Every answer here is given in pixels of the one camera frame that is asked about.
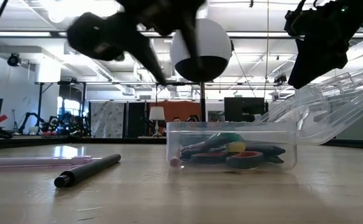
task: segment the wooden table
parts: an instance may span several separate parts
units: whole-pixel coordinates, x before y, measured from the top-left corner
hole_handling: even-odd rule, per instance
[[[0,223],[360,223],[363,150],[299,148],[287,173],[177,174],[165,146],[69,145],[0,150],[0,157],[122,155],[121,164],[71,189],[66,168],[0,169]]]

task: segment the ceiling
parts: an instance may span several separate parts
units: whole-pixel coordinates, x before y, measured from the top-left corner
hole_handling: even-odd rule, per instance
[[[305,7],[310,8],[313,1],[308,0]],[[200,11],[200,16],[217,22],[226,31],[283,31],[285,13],[289,9],[294,10],[299,2],[299,0],[270,0],[269,14],[267,14],[267,1],[264,0],[255,0],[253,8],[249,7],[249,1],[209,0],[208,5]],[[328,1],[319,0],[317,4],[326,2]],[[66,30],[72,20],[83,12],[91,11],[100,16],[110,16],[119,9],[119,4],[113,0],[10,0],[1,17],[0,30]],[[294,40],[236,39],[233,42],[235,54],[231,57],[226,71],[215,82],[263,83],[266,74],[272,82],[274,76],[280,73],[288,76],[291,72],[297,54]],[[0,39],[0,47],[38,46],[50,52],[64,65],[63,78],[75,77],[80,81],[97,81],[98,74],[90,66],[91,60],[82,55],[66,53],[65,45],[67,45],[65,39]],[[173,77],[179,78],[173,72],[170,63],[171,40],[153,39],[152,45],[167,76],[174,75]],[[40,63],[41,57],[31,57],[27,52],[24,55],[21,54],[22,59]],[[315,82],[363,68],[362,55],[363,41],[353,42],[348,52],[351,61],[345,69],[329,72]],[[111,73],[115,80],[152,81],[152,75],[140,69],[139,64],[136,64],[130,55],[126,55],[123,62],[94,63]]]

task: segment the clear plastic container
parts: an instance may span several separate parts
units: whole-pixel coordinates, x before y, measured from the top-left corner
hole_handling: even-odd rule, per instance
[[[290,170],[296,123],[167,123],[167,161],[183,171]]]
[[[328,142],[363,117],[363,72],[345,73],[297,90],[262,116],[262,122],[296,123],[298,144]]]

